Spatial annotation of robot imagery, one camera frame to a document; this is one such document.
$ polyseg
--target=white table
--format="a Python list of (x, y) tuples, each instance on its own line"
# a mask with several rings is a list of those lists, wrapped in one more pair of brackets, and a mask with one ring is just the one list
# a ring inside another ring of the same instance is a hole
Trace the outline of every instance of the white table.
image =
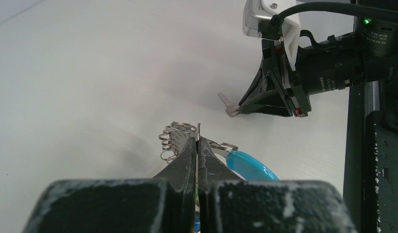
[[(217, 92), (238, 102), (261, 59), (242, 33), (244, 3), (46, 0), (1, 24), (0, 233), (21, 231), (55, 180), (154, 176), (166, 166), (157, 136), (174, 120), (201, 122), (281, 179), (342, 192), (348, 90), (311, 96), (306, 118), (224, 112)], [(318, 41), (353, 27), (300, 17)]]

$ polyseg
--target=table surface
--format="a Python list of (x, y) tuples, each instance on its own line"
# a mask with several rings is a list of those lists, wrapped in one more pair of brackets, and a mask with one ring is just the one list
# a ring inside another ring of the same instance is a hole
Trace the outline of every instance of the table surface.
[[(245, 0), (46, 0), (0, 25), (0, 232), (19, 232), (59, 179), (148, 178), (172, 121), (239, 146), (283, 180), (343, 188), (348, 90), (311, 96), (306, 118), (230, 118), (260, 64)], [(318, 41), (353, 18), (300, 14)]]

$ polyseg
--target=robotic arm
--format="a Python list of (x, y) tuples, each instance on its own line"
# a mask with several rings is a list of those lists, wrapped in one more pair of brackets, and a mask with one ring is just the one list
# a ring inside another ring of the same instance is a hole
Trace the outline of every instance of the robotic arm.
[[(240, 113), (306, 117), (309, 95), (379, 80), (398, 95), (398, 0), (354, 3), (247, 0), (243, 32), (264, 39), (263, 58), (239, 103)], [(303, 11), (353, 15), (355, 29), (317, 43), (301, 30), (297, 13)], [(307, 36), (311, 46), (299, 47), (300, 36)]]

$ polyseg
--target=silver key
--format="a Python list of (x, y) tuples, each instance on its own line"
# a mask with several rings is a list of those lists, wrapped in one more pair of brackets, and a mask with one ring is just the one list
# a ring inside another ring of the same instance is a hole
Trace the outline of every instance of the silver key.
[(223, 100), (223, 103), (225, 103), (225, 112), (229, 115), (229, 117), (234, 117), (240, 113), (239, 106), (237, 104), (230, 103), (222, 93), (218, 93), (217, 95)]

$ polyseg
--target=blue translucent object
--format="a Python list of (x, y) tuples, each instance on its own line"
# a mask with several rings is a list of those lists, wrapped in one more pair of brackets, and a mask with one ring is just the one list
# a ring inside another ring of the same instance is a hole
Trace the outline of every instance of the blue translucent object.
[(226, 157), (227, 167), (247, 181), (278, 181), (279, 178), (259, 160), (242, 151), (232, 151)]

